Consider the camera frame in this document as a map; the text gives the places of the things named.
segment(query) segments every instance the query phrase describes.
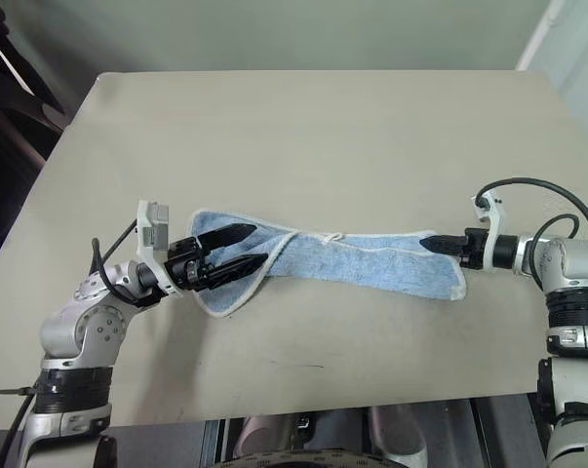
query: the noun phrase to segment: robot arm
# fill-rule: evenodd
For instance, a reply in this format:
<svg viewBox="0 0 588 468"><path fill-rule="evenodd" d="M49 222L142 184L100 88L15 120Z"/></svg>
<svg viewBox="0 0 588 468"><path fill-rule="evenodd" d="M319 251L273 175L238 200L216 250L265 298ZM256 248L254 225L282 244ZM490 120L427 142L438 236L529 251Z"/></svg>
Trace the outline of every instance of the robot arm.
<svg viewBox="0 0 588 468"><path fill-rule="evenodd" d="M525 179L506 182L514 183L512 180L525 183ZM537 182L545 188L553 185ZM558 193L566 192L555 187ZM491 229L467 228L464 236L432 236L421 245L438 254L457 256L465 268L511 269L538 280L549 311L547 350L554 355L538 366L538 403L545 420L554 426L548 466L588 467L588 241L572 239L578 225L573 214L556 216L544 226L573 219L571 238L541 237L543 228L533 236L503 235L501 199L493 190L483 198L488 202L479 207L474 197L476 213L490 220Z"/></svg>
<svg viewBox="0 0 588 468"><path fill-rule="evenodd" d="M31 390L36 398L25 420L19 468L66 466L66 456L70 466L114 466L115 442L100 433L109 426L113 365L131 320L167 295L217 288L252 274L267 259L243 255L219 266L206 261L211 250L248 237L253 225L231 224L168 245L168 207L151 202L139 203L136 225L143 262L104 267L94 239L93 271L42 325L45 354Z"/></svg>

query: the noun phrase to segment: cloth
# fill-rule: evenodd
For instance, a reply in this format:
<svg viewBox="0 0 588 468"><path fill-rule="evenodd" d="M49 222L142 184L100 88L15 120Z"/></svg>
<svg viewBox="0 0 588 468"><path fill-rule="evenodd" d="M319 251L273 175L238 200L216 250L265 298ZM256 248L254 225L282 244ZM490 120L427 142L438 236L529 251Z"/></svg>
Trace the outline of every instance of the cloth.
<svg viewBox="0 0 588 468"><path fill-rule="evenodd" d="M242 306L266 276L341 281L433 299L459 300L466 293L457 260L428 252L419 245L419 240L434 235L433 231L319 233L279 226L244 214L199 211L193 216L189 235L198 236L234 222L254 224L256 231L238 244L211 252L208 262L219 265L241 254L269 257L246 278L195 293L201 307L216 317L227 316Z"/></svg>

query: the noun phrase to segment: table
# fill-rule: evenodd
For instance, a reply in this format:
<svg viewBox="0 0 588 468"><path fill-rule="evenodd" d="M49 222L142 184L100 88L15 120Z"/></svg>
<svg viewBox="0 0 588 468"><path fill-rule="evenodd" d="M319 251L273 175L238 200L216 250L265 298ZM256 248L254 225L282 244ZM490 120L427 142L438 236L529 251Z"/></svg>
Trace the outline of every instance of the table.
<svg viewBox="0 0 588 468"><path fill-rule="evenodd" d="M537 73L102 74L0 253L0 388L34 380L40 324L86 274L91 238L109 246L140 198L170 206L171 241L204 207L328 232L460 234L478 225L469 198L508 176L551 179L588 205L587 137ZM568 206L499 191L511 233ZM130 237L112 261L135 249ZM112 424L535 390L541 293L509 272L466 276L459 302L290 278L227 319L164 300L131 324ZM19 403L0 397L0 428Z"/></svg>

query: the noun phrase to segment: beige table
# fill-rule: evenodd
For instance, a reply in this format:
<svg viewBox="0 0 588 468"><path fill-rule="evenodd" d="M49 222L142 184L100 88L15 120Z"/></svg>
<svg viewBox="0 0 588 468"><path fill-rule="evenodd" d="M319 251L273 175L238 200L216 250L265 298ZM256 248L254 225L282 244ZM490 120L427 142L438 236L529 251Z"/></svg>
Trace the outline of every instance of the beige table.
<svg viewBox="0 0 588 468"><path fill-rule="evenodd" d="M486 182L540 176L588 204L588 141L538 74L105 74L66 130L0 253L0 388L30 383L38 328L135 216L170 205L171 240L201 207L300 228L389 233L477 225ZM500 189L511 232L567 205ZM561 227L562 232L568 229ZM135 257L130 237L113 259ZM528 278L468 272L461 302L274 279L231 318L193 298L131 324L112 423L533 391L545 305ZM0 397L0 428L16 397Z"/></svg>

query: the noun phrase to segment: towel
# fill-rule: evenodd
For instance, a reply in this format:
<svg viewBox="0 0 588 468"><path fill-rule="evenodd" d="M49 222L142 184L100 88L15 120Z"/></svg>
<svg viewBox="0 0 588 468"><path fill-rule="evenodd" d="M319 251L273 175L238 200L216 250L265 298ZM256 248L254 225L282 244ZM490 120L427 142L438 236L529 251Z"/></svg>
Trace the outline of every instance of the towel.
<svg viewBox="0 0 588 468"><path fill-rule="evenodd" d="M246 278L195 292L201 307L215 317L241 307L266 276L340 281L433 299L459 300L466 293L458 261L419 245L419 240L434 235L433 231L367 235L309 232L245 214L201 210L192 218L189 235L198 236L234 222L254 224L256 231L238 244L211 252L208 262L219 265L241 254L269 257Z"/></svg>

